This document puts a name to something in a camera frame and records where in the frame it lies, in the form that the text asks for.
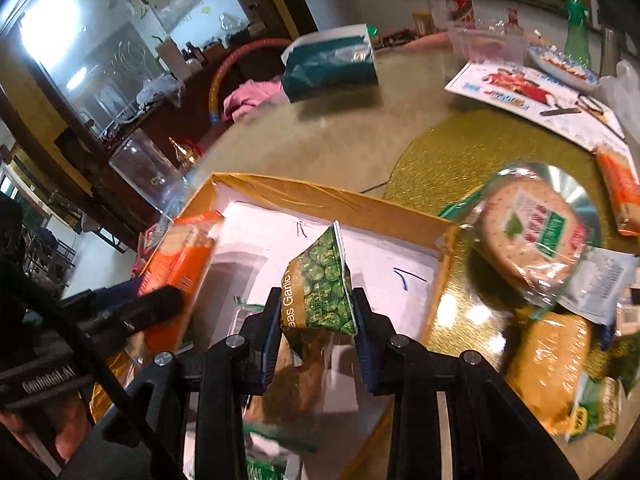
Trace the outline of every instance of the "flyer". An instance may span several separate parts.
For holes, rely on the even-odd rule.
[[[467,63],[445,90],[520,115],[590,152],[606,144],[626,156],[640,182],[613,110],[540,70],[508,63]]]

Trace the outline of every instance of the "garlic peas snack bag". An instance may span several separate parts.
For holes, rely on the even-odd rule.
[[[356,335],[351,276],[337,221],[289,262],[282,278],[281,308],[284,330],[321,328]]]

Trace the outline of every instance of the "orange cracker packet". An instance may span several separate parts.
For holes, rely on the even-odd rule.
[[[594,152],[609,192],[618,232],[625,236],[639,236],[640,187],[628,160],[603,144],[597,145]]]
[[[184,306],[178,316],[146,329],[142,337],[132,338],[128,351],[138,364],[146,364],[158,352],[174,352],[180,346],[223,219],[218,211],[178,219],[151,256],[138,294],[173,285],[184,294]]]

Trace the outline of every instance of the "metal screw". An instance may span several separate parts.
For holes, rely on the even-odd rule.
[[[465,363],[469,363],[470,365],[477,365],[482,361],[482,356],[475,350],[467,350],[462,358],[465,360]]]
[[[239,334],[233,334],[226,338],[225,343],[229,348],[238,348],[244,344],[244,337]]]
[[[395,346],[396,348],[404,348],[409,344],[409,338],[402,334],[396,334],[389,340],[389,342],[391,343],[391,346]]]
[[[158,366],[164,366],[169,364],[173,358],[174,356],[171,355],[171,352],[160,352],[159,354],[156,354],[156,357],[154,357],[154,362]]]

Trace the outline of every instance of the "round table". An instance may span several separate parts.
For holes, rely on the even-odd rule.
[[[567,171],[587,189],[598,209],[603,247],[640,252],[635,238],[615,230],[592,155],[515,115],[445,92],[462,65],[448,46],[381,52],[376,56],[379,87],[259,108],[207,151],[191,181],[197,186],[212,172],[282,176],[383,196],[436,214],[504,164],[535,160]],[[640,153],[631,141],[630,148]],[[492,269],[473,258],[459,242],[428,347],[454,355],[474,348],[499,368],[505,351],[500,338],[520,300],[489,288],[472,290],[470,272],[474,283],[495,281]],[[480,320],[478,297],[489,307]],[[616,453],[639,414],[640,396],[623,402],[615,442],[599,434],[571,444],[557,439],[580,478],[589,478]],[[385,478],[390,428],[381,428],[376,437],[346,476]]]

